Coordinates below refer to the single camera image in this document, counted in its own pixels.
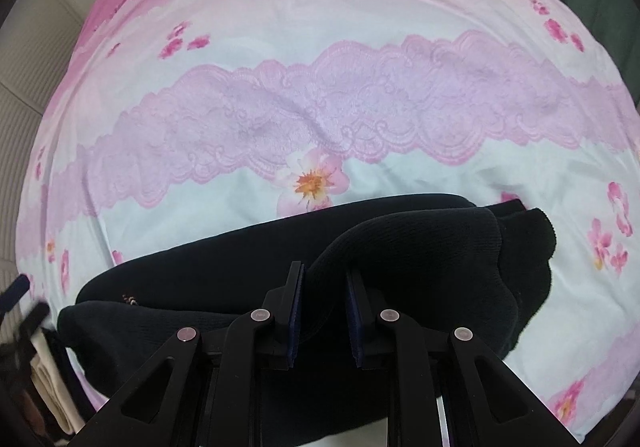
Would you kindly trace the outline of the black knit pants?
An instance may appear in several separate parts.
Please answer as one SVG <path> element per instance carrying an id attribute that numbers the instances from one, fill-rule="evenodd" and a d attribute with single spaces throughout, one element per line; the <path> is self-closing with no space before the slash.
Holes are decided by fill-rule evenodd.
<path id="1" fill-rule="evenodd" d="M 426 329 L 469 328 L 499 357 L 551 290 L 553 226 L 518 200 L 391 196 L 266 222 L 130 259 L 88 282 L 58 314 L 87 381 L 113 396 L 183 327 L 209 332 L 254 311 L 302 263 L 303 378 L 267 397 L 265 442 L 301 446 L 383 418 L 378 383 L 337 373 L 350 356 L 347 285 L 374 313 Z"/>

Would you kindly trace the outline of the pink floral bed cover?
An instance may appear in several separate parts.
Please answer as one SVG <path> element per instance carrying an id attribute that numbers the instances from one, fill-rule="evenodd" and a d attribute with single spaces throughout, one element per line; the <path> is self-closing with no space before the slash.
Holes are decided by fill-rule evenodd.
<path id="1" fill-rule="evenodd" d="M 578 438 L 639 371 L 639 115 L 560 0 L 96 0 L 46 94 L 15 257 L 55 311 L 107 268 L 418 192 L 558 239 L 506 361 Z"/>

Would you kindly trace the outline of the white louvered wardrobe door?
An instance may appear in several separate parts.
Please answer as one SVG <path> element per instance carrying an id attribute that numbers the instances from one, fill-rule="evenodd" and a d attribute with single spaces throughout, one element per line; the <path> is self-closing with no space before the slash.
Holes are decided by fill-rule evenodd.
<path id="1" fill-rule="evenodd" d="M 1 28 L 1 278 L 17 275 L 15 226 L 30 149 L 81 29 L 67 0 L 17 0 Z"/>

